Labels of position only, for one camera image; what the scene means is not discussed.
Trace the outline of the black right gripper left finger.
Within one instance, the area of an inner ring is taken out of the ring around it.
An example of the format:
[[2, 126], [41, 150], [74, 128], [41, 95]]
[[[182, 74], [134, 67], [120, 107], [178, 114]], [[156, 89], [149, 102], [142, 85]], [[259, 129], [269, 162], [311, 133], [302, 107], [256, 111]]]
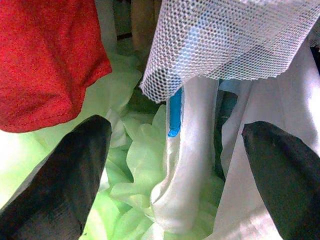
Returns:
[[111, 123], [100, 115], [66, 134], [1, 208], [1, 239], [79, 239], [100, 187], [111, 135]]

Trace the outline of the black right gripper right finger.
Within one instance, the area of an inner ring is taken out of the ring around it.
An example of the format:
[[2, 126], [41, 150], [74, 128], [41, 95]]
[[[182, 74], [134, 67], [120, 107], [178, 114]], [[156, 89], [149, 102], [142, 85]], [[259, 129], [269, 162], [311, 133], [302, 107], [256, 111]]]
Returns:
[[259, 194], [284, 240], [320, 238], [320, 158], [300, 138], [266, 121], [242, 130]]

